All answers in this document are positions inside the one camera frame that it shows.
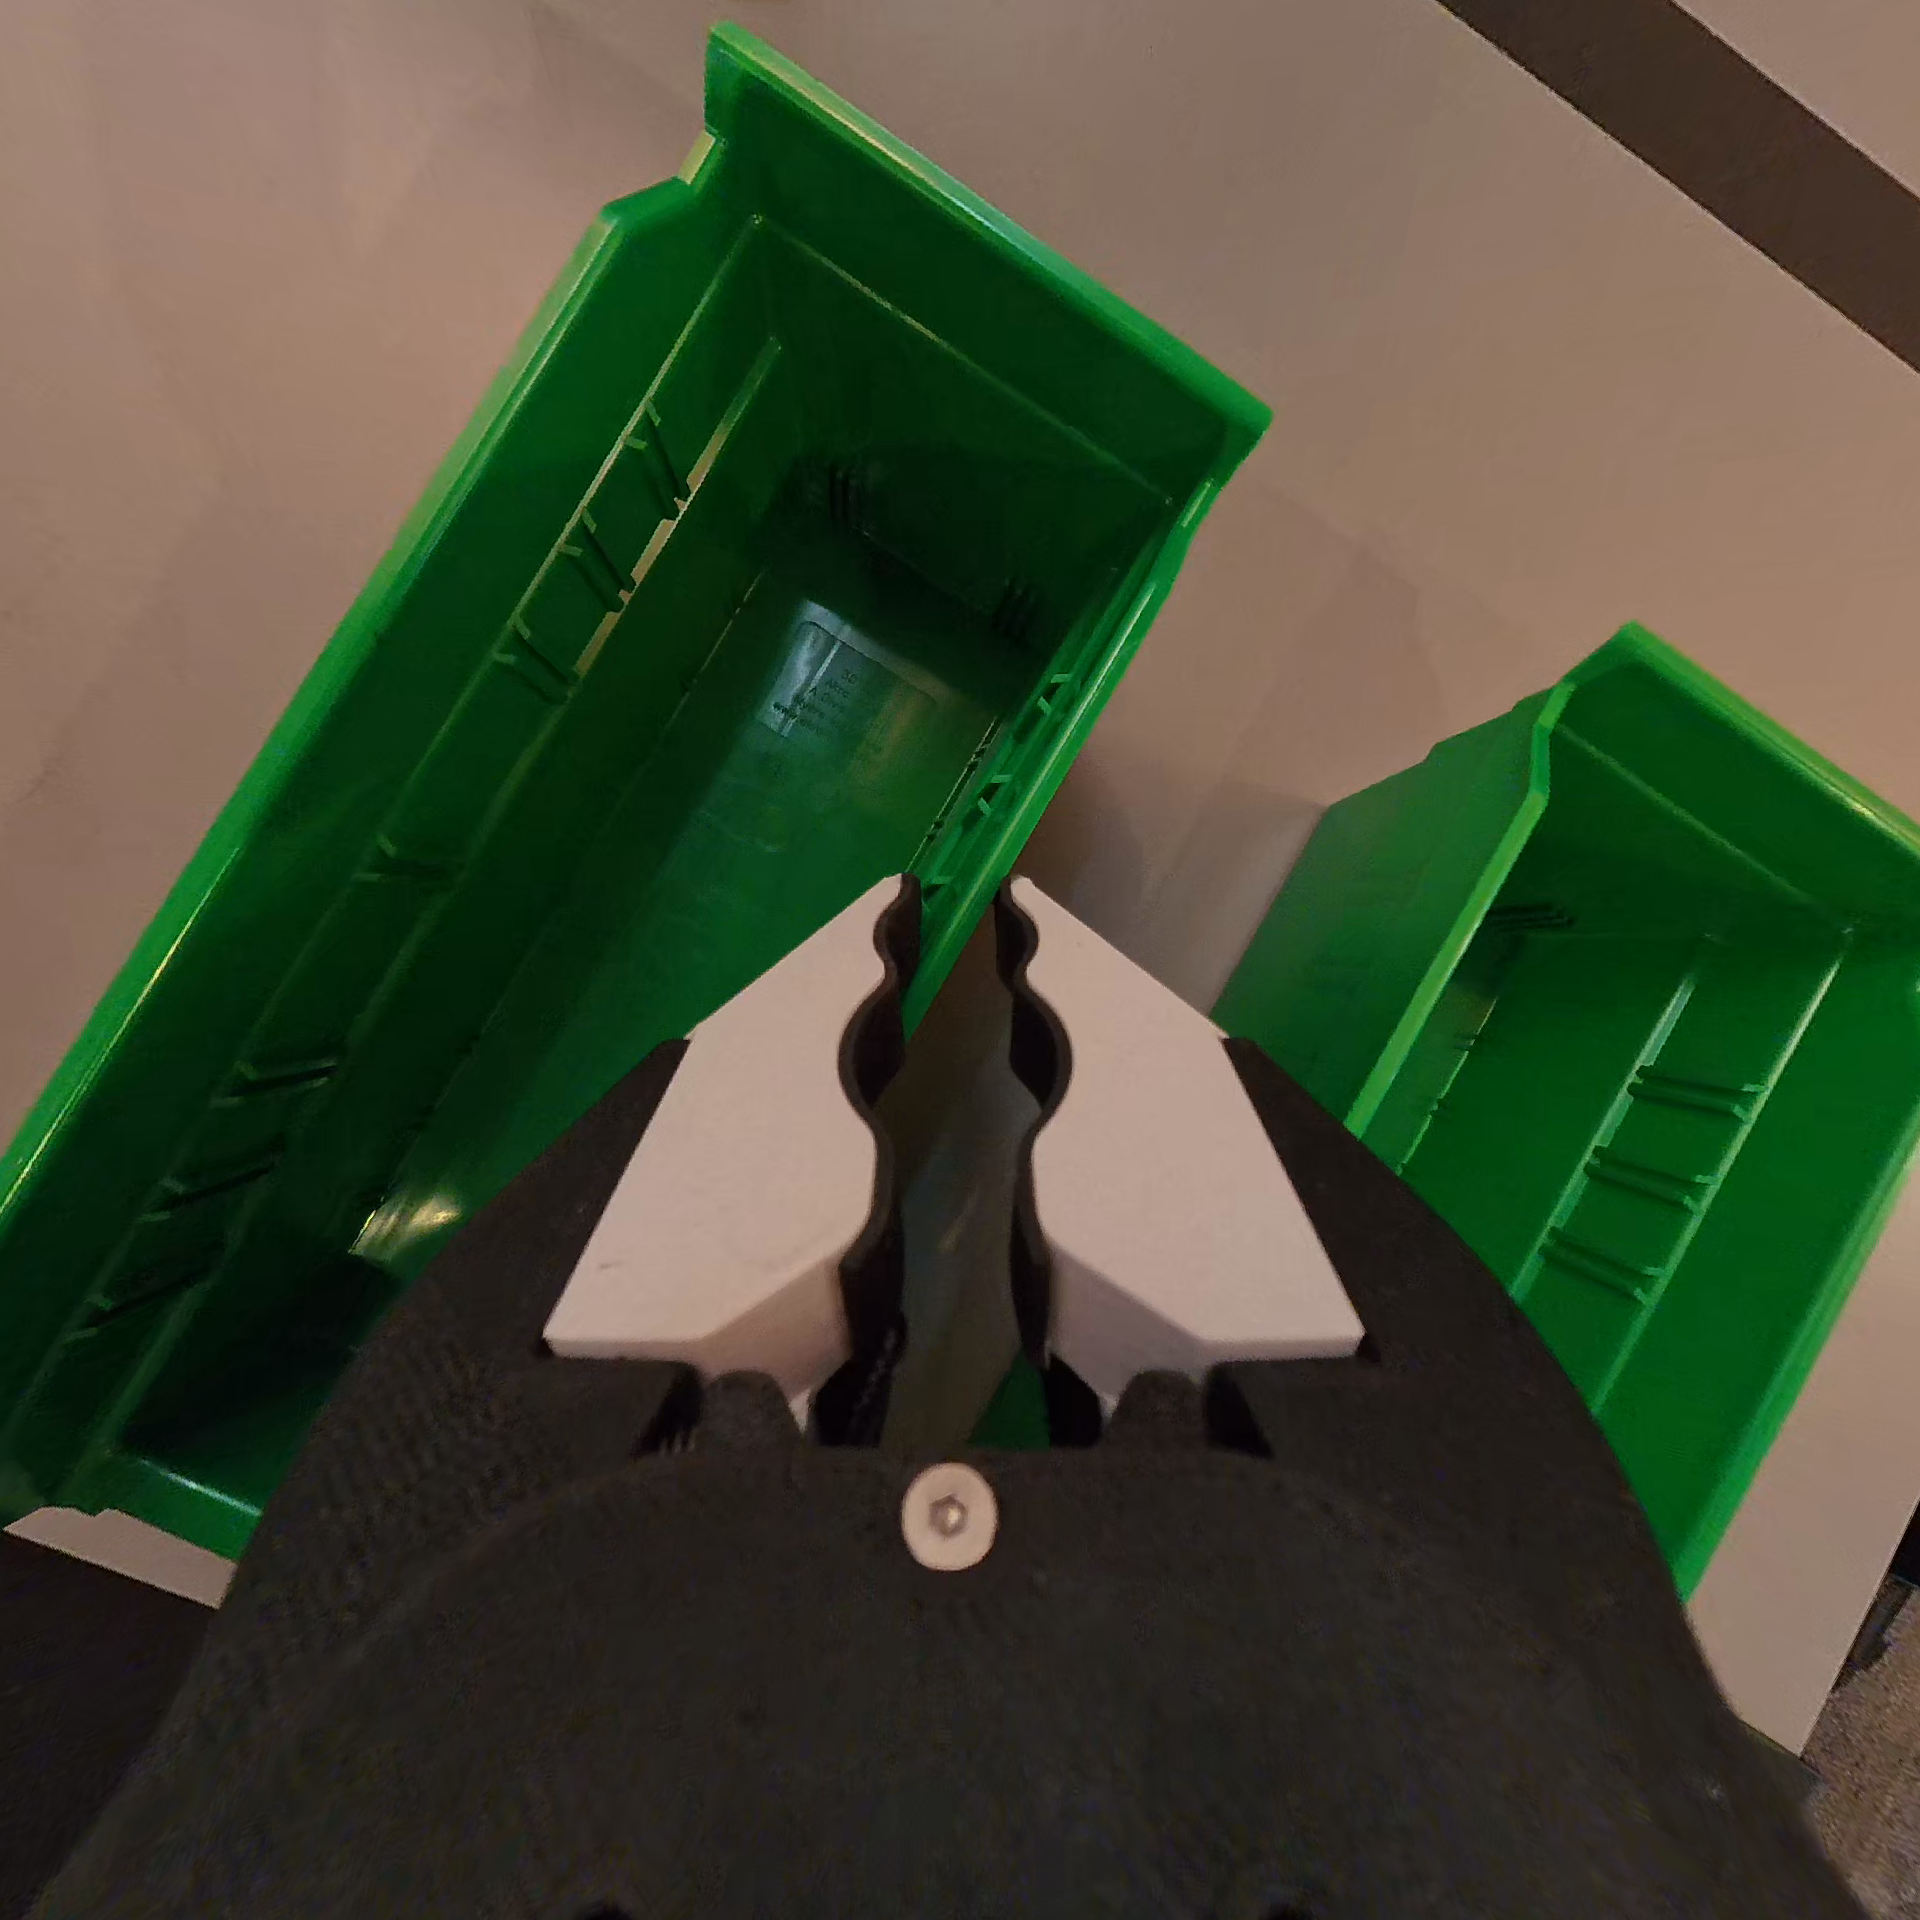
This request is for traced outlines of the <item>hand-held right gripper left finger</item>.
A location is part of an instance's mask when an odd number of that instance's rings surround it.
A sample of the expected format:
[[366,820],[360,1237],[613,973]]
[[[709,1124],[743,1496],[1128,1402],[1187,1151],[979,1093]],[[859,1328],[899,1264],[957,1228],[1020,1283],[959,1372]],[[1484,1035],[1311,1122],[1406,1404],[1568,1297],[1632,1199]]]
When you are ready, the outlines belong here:
[[876,882],[702,1020],[543,1324],[569,1361],[760,1373],[872,1447],[905,1354],[895,1147],[921,884]]

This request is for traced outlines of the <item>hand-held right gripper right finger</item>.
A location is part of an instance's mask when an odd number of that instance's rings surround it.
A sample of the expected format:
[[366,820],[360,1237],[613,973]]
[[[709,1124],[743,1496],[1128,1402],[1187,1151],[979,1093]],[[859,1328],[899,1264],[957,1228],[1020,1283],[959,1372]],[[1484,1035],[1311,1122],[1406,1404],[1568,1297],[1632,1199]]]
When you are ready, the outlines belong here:
[[1364,1328],[1225,1033],[1033,880],[993,904],[1015,1157],[1009,1288],[1052,1447],[1148,1373],[1351,1361]]

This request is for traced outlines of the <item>green plastic bin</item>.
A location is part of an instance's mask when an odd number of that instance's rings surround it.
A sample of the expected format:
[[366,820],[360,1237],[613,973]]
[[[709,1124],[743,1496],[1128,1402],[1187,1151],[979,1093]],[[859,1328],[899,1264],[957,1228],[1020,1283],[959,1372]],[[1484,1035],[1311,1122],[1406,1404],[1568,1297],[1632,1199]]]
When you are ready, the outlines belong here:
[[237,1557],[444,1239],[900,873],[923,1020],[1268,423],[711,27],[7,1151],[4,1523]]
[[1334,802],[1213,1002],[1552,1347],[1692,1597],[1915,1153],[1915,824],[1637,621]]

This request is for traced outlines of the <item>dark strip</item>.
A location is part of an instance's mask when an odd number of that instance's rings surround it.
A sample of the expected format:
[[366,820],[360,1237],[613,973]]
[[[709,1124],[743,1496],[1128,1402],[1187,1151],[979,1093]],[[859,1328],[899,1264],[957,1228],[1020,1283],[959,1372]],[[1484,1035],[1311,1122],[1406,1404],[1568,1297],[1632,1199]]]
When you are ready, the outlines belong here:
[[1918,196],[1671,3],[1445,3],[1868,340],[1918,370]]

